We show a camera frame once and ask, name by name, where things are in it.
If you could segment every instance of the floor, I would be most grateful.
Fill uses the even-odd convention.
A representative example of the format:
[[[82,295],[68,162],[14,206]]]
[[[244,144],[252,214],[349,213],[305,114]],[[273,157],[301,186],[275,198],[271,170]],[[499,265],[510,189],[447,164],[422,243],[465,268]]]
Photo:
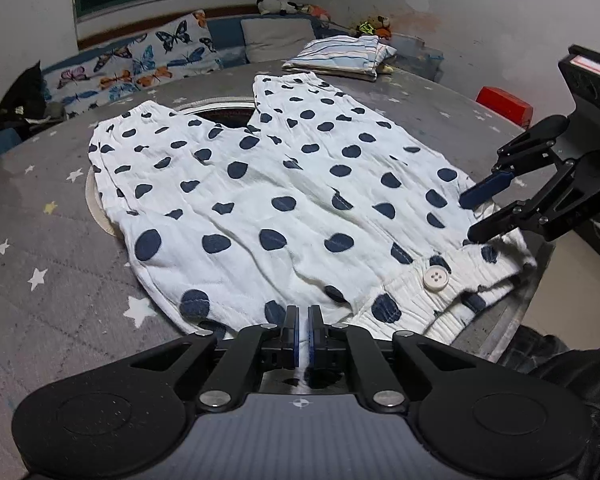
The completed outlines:
[[[600,348],[600,256],[576,233],[556,248],[522,322],[570,348]]]

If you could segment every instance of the white button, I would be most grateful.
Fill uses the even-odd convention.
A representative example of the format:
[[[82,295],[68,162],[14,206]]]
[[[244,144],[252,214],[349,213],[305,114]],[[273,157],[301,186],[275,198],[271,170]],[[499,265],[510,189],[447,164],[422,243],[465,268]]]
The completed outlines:
[[[430,290],[431,292],[440,292],[440,290],[445,288],[446,284],[449,282],[449,273],[445,267],[433,265],[425,271],[422,281],[427,290]]]

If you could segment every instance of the navy blue dot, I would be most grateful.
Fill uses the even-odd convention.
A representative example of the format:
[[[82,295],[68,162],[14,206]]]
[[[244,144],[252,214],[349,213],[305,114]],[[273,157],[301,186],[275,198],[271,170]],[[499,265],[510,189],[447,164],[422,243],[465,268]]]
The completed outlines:
[[[391,246],[391,256],[398,260],[403,265],[409,265],[413,263],[413,258],[405,251],[400,245],[394,242]]]
[[[226,167],[226,172],[231,178],[242,178],[247,173],[249,166],[244,162],[232,162]]]
[[[345,166],[344,164],[336,164],[335,166],[331,167],[329,173],[334,176],[347,176],[349,173],[351,173],[351,168],[349,166]]]
[[[429,189],[424,197],[433,207],[444,207],[446,205],[446,200],[433,189]]]
[[[260,139],[258,137],[246,136],[246,137],[243,137],[242,140],[240,141],[240,147],[243,150],[250,150],[259,142],[260,142]]]
[[[286,238],[273,229],[263,229],[260,231],[260,245],[266,251],[275,251],[286,245]]]
[[[222,131],[223,131],[222,128],[211,128],[209,130],[207,137],[209,139],[215,139],[220,133],[222,133]]]
[[[227,213],[230,213],[234,210],[234,205],[235,204],[233,202],[229,202],[226,204],[216,202],[211,209],[213,209],[217,213],[220,213],[221,215],[226,215]]]
[[[202,237],[202,248],[209,254],[216,254],[231,247],[231,240],[223,235],[206,235]]]
[[[498,251],[490,245],[484,245],[480,249],[482,259],[488,264],[494,264],[498,261]]]
[[[449,168],[442,168],[441,170],[438,170],[438,176],[445,182],[451,182],[453,179],[455,179],[455,177],[458,176],[458,172],[455,170],[450,170]]]
[[[209,314],[209,297],[201,290],[192,288],[180,298],[180,315],[187,321],[193,321]]]
[[[286,311],[276,301],[267,301],[264,305],[264,317],[267,322],[282,325],[285,322]]]
[[[371,314],[383,323],[395,323],[402,313],[395,303],[394,298],[388,294],[380,294],[371,306]]]
[[[153,258],[161,245],[162,238],[160,238],[160,233],[155,229],[148,229],[138,237],[138,240],[136,240],[134,246],[136,258],[141,262]]]
[[[285,168],[290,170],[302,170],[298,163],[294,160],[285,160],[282,164],[284,164]]]
[[[433,213],[427,213],[427,222],[429,222],[430,225],[433,225],[433,227],[437,227],[438,229],[445,228],[445,225],[440,220],[438,220]]]
[[[387,187],[400,187],[402,185],[402,183],[395,177],[395,175],[393,173],[391,173],[391,171],[388,171],[387,173],[385,173],[382,178],[380,179],[380,182]]]
[[[305,144],[302,147],[302,152],[303,153],[313,153],[313,152],[317,152],[320,149],[320,146],[318,146],[318,144]]]
[[[342,293],[335,288],[333,285],[327,285],[324,287],[324,293],[329,296],[336,303],[347,303]]]
[[[391,220],[395,218],[395,207],[388,202],[376,204],[373,208]]]
[[[324,241],[324,246],[332,253],[341,253],[353,247],[353,238],[343,233],[336,233]]]
[[[353,206],[341,197],[340,192],[336,189],[333,197],[331,198],[331,205],[340,211],[346,211],[353,209]]]
[[[222,323],[218,323],[212,319],[203,319],[202,321],[199,321],[197,325],[202,330],[211,330],[218,341],[222,341],[226,335],[226,327]]]
[[[352,144],[350,146],[346,146],[342,149],[342,156],[346,156],[347,158],[357,158],[362,153],[360,150],[360,146]]]
[[[183,215],[182,209],[174,209],[173,211],[167,213],[165,216],[169,216],[169,217],[177,220],[182,215]]]
[[[185,180],[180,183],[180,189],[183,190],[185,193],[189,193],[196,189],[196,186],[198,184],[200,184],[199,180]]]
[[[162,168],[166,168],[170,164],[170,162],[171,162],[171,157],[166,156],[163,160],[154,164],[154,168],[156,170],[161,170]]]
[[[151,184],[138,184],[136,186],[136,198],[141,198],[143,195],[149,193],[154,186]]]
[[[278,211],[292,211],[296,208],[296,199],[292,196],[277,196],[271,199],[271,205]]]
[[[463,292],[460,294],[460,301],[464,306],[470,308],[474,314],[480,314],[487,308],[487,303],[475,292]]]
[[[446,262],[446,260],[439,254],[434,254],[432,257],[429,258],[429,266],[433,266],[433,265],[439,265],[440,267],[445,267],[447,272],[449,274],[451,274],[451,267],[449,267],[449,264]]]

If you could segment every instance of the metal screw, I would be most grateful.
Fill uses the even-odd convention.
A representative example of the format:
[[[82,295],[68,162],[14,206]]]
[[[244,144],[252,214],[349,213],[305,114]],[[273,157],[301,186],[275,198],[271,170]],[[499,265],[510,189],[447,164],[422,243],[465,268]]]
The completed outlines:
[[[374,402],[392,408],[404,402],[404,395],[394,390],[382,390],[374,395]]]
[[[222,390],[209,390],[201,394],[198,398],[202,404],[211,406],[212,408],[219,408],[229,403],[231,395]]]

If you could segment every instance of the yellow star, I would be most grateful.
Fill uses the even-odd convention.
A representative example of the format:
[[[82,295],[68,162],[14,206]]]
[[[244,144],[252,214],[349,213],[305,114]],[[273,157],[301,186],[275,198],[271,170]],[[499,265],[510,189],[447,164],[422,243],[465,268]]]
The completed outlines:
[[[58,207],[58,204],[56,204],[56,202],[50,202],[50,203],[46,204],[45,205],[45,213],[50,215],[56,207]]]

